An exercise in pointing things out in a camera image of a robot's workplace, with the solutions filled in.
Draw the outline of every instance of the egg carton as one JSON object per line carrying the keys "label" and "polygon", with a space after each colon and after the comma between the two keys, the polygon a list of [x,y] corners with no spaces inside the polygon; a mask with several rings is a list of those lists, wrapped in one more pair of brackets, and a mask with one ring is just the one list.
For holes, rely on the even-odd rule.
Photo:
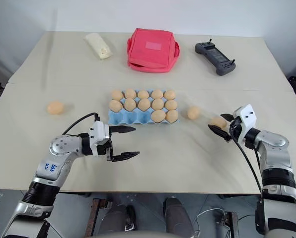
{"label": "egg carton", "polygon": [[[147,90],[147,92],[149,93],[149,96],[151,95],[151,93],[153,92],[153,90]],[[148,98],[150,101],[150,104],[153,102],[153,98],[149,97]],[[165,104],[165,102],[167,101],[164,97],[161,98],[163,100],[163,103]],[[122,98],[122,100],[120,100],[120,102],[124,105],[126,98]],[[138,105],[138,102],[140,101],[139,97],[134,98],[136,105]],[[165,113],[168,112],[167,108],[162,108],[161,110],[163,110]],[[113,124],[113,125],[119,125],[119,124],[134,124],[134,123],[140,123],[140,124],[147,124],[147,123],[155,123],[155,124],[159,124],[159,123],[168,123],[170,124],[166,119],[164,119],[163,121],[156,123],[151,119],[151,114],[154,112],[155,110],[152,109],[151,107],[147,109],[147,111],[143,112],[142,110],[140,110],[139,108],[135,108],[132,112],[129,112],[127,110],[125,110],[125,108],[122,108],[119,112],[113,112],[112,110],[109,110],[109,121],[108,123]]]}

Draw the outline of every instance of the brown egg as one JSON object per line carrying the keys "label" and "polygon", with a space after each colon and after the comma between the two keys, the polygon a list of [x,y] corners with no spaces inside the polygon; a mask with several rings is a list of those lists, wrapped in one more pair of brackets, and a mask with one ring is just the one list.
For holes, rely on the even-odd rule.
{"label": "brown egg", "polygon": [[175,100],[169,100],[164,104],[164,107],[168,110],[175,110],[178,107],[178,104]]}
{"label": "brown egg", "polygon": [[52,115],[59,115],[64,111],[64,104],[60,102],[51,102],[47,106],[47,111]]}
{"label": "brown egg", "polygon": [[157,99],[157,98],[162,98],[163,97],[163,92],[159,89],[156,89],[154,90],[152,93],[151,93],[151,97],[153,99]]}
{"label": "brown egg", "polygon": [[136,108],[136,102],[134,99],[132,98],[127,98],[124,102],[124,108],[129,111],[132,112],[135,108]]}
{"label": "brown egg", "polygon": [[147,111],[150,108],[150,101],[148,98],[143,98],[138,103],[138,108],[143,112]]}
{"label": "brown egg", "polygon": [[140,99],[148,98],[149,97],[149,93],[146,90],[139,91],[138,97]]}
{"label": "brown egg", "polygon": [[223,129],[224,127],[226,127],[227,123],[226,123],[226,120],[224,120],[223,118],[215,117],[211,119],[210,125],[216,125],[221,129]]}
{"label": "brown egg", "polygon": [[176,110],[170,110],[166,114],[166,120],[169,123],[174,123],[176,120],[178,120],[178,112]]}
{"label": "brown egg", "polygon": [[117,100],[112,100],[109,103],[109,109],[115,113],[119,112],[122,108],[123,108],[123,105]]}
{"label": "brown egg", "polygon": [[166,117],[166,113],[162,110],[154,111],[151,114],[151,119],[156,123],[162,122],[165,119],[165,117]]}
{"label": "brown egg", "polygon": [[188,109],[187,116],[191,120],[195,120],[200,116],[200,108],[192,106]]}
{"label": "brown egg", "polygon": [[151,108],[154,110],[161,110],[163,108],[163,105],[163,100],[161,98],[157,98],[153,100]]}
{"label": "brown egg", "polygon": [[132,98],[134,99],[135,97],[137,97],[137,94],[136,92],[134,91],[134,89],[127,89],[126,92],[125,92],[125,98]]}
{"label": "brown egg", "polygon": [[173,90],[168,90],[164,93],[163,97],[167,100],[171,100],[176,98],[176,94]]}
{"label": "brown egg", "polygon": [[112,92],[112,99],[113,100],[120,101],[120,100],[122,100],[123,97],[124,97],[123,93],[119,90],[114,90]]}

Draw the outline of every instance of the remote controller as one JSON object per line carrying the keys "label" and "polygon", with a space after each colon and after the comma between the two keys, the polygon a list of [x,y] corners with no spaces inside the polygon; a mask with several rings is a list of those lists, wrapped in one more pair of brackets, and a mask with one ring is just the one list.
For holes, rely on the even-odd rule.
{"label": "remote controller", "polygon": [[235,60],[229,60],[221,51],[219,51],[215,44],[209,42],[197,43],[194,50],[198,54],[204,55],[216,68],[217,74],[222,76],[232,72],[236,64]]}

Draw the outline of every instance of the black wire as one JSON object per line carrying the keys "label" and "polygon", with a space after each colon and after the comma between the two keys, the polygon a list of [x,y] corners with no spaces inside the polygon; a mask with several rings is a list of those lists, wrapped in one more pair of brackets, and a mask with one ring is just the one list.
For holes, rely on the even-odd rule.
{"label": "black wire", "polygon": [[248,159],[246,153],[244,152],[243,148],[240,146],[240,144],[237,142],[236,138],[234,137],[234,134],[233,134],[234,129],[233,129],[232,127],[233,127],[233,126],[232,126],[232,124],[231,124],[231,126],[230,126],[230,128],[229,128],[229,133],[230,133],[230,135],[231,135],[231,138],[233,139],[233,141],[235,142],[235,144],[238,146],[238,148],[239,148],[240,151],[242,152],[243,156],[245,157],[245,159],[246,159],[246,161],[247,161],[247,164],[248,164],[248,166],[250,167],[250,169],[251,169],[251,171],[252,171],[252,173],[253,173],[253,175],[254,175],[254,178],[255,178],[255,180],[256,180],[257,186],[258,186],[258,188],[259,188],[259,191],[261,191],[262,188],[261,188],[261,185],[260,185],[260,183],[259,183],[259,181],[258,181],[258,178],[257,178],[257,176],[256,176],[256,173],[255,173],[255,171],[254,171],[254,169],[253,169],[253,167],[252,167],[252,165],[251,165],[251,162],[249,162],[249,159]]}
{"label": "black wire", "polygon": [[250,217],[250,216],[255,216],[255,214],[250,214],[250,215],[243,216],[243,217],[241,217],[240,219],[238,219],[238,221],[242,220],[242,219],[245,218],[245,217]]}
{"label": "black wire", "polygon": [[258,167],[259,167],[259,169],[261,169],[261,163],[259,162],[259,157],[258,157],[258,153],[257,153],[256,148],[254,148],[254,152],[255,152],[256,159],[257,159]]}
{"label": "black wire", "polygon": [[78,124],[79,122],[81,122],[81,121],[84,120],[85,118],[88,118],[88,117],[93,116],[93,115],[95,115],[95,114],[97,114],[97,113],[90,113],[90,114],[87,114],[87,115],[83,116],[82,118],[78,119],[76,122],[74,122],[72,125],[70,125],[70,126],[69,126],[69,127],[68,127],[68,128],[62,133],[62,135],[65,135],[66,133],[68,133],[68,131],[71,130],[72,127],[74,127],[76,124]]}

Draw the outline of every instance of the pink bag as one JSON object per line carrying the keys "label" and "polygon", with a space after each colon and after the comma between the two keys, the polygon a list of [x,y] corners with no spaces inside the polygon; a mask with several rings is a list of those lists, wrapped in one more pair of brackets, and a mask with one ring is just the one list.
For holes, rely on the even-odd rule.
{"label": "pink bag", "polygon": [[141,72],[169,72],[179,52],[179,45],[169,31],[137,28],[127,41],[128,65]]}

